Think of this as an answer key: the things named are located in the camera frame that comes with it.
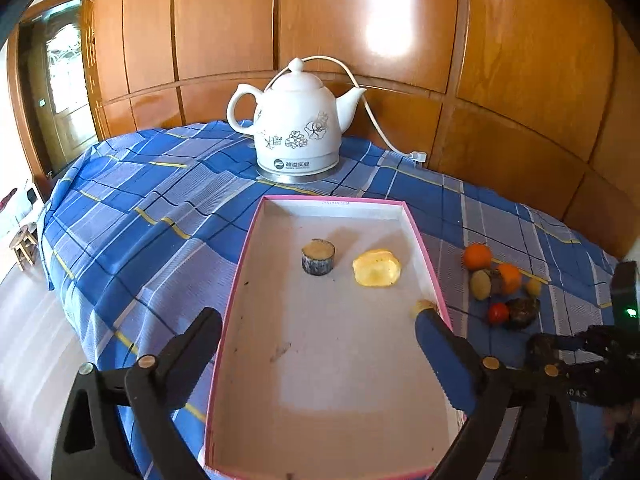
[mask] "kettle spout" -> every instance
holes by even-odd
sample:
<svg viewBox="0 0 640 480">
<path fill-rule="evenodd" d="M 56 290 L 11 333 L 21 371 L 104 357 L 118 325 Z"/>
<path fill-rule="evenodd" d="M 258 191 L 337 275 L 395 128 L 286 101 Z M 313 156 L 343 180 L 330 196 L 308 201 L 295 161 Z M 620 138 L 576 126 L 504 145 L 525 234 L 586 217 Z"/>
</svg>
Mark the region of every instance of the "kettle spout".
<svg viewBox="0 0 640 480">
<path fill-rule="evenodd" d="M 360 96 L 364 94 L 366 89 L 364 88 L 352 88 L 346 94 L 341 95 L 335 100 L 335 106 L 338 111 L 338 126 L 342 133 L 347 131 L 347 128 L 351 126 L 353 116 L 356 113 L 356 107 Z"/>
</svg>

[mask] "wooden stool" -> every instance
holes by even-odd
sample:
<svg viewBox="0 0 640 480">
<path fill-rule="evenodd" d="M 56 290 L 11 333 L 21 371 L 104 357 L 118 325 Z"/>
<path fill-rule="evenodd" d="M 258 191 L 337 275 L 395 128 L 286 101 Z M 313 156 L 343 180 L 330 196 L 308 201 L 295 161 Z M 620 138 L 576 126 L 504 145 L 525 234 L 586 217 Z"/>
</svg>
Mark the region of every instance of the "wooden stool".
<svg viewBox="0 0 640 480">
<path fill-rule="evenodd" d="M 29 232 L 29 227 L 26 225 L 23 225 L 20 228 L 20 230 L 17 232 L 17 234 L 14 236 L 14 238 L 11 240 L 11 242 L 9 243 L 9 249 L 11 249 L 15 253 L 15 259 L 18 261 L 18 266 L 20 267 L 20 270 L 24 270 L 24 267 L 22 266 L 22 261 L 20 260 L 20 252 L 22 252 L 22 254 L 27 259 L 27 261 L 31 265 L 33 265 L 33 257 L 31 256 L 31 251 L 27 245 L 28 242 L 33 244 L 34 247 L 37 246 L 36 239 Z"/>
</svg>

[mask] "white teapot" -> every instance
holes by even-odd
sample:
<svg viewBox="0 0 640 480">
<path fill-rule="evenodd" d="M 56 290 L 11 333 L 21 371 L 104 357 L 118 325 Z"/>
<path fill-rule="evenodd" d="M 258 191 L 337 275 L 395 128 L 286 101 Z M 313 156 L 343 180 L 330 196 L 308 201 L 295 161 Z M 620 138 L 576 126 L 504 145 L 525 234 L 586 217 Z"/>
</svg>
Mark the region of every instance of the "white teapot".
<svg viewBox="0 0 640 480">
<path fill-rule="evenodd" d="M 304 62 L 289 63 L 290 73 L 264 92 L 239 84 L 226 108 L 226 120 L 241 134 L 255 137 L 258 165 L 270 173 L 298 176 L 322 173 L 338 164 L 342 134 L 350 126 L 364 88 L 352 88 L 337 99 Z M 255 97 L 254 124 L 242 127 L 235 117 L 238 99 Z"/>
</svg>

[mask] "lid knob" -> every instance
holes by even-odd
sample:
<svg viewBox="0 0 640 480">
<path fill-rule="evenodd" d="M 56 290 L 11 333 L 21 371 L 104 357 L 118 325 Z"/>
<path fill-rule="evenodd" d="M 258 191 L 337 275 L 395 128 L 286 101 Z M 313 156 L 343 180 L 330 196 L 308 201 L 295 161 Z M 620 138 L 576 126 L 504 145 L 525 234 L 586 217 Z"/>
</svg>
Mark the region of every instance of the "lid knob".
<svg viewBox="0 0 640 480">
<path fill-rule="evenodd" d="M 299 57 L 296 57 L 289 62 L 287 67 L 294 74 L 299 74 L 300 72 L 302 72 L 302 69 L 305 67 L 305 62 L 302 61 Z"/>
</svg>

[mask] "wood paneled wall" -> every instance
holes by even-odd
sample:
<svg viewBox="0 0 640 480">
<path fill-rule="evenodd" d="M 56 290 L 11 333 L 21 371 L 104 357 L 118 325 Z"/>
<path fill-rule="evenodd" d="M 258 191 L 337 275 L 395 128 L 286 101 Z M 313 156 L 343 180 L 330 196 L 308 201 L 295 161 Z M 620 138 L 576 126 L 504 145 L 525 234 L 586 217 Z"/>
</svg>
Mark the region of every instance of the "wood paneled wall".
<svg viewBox="0 0 640 480">
<path fill-rule="evenodd" d="M 325 54 L 429 168 L 617 256 L 640 233 L 640 54 L 603 0 L 95 0 L 94 13 L 112 136 L 225 119 L 238 83 Z M 332 64 L 307 69 L 335 94 L 350 86 Z M 362 106 L 348 134 L 384 146 Z"/>
</svg>

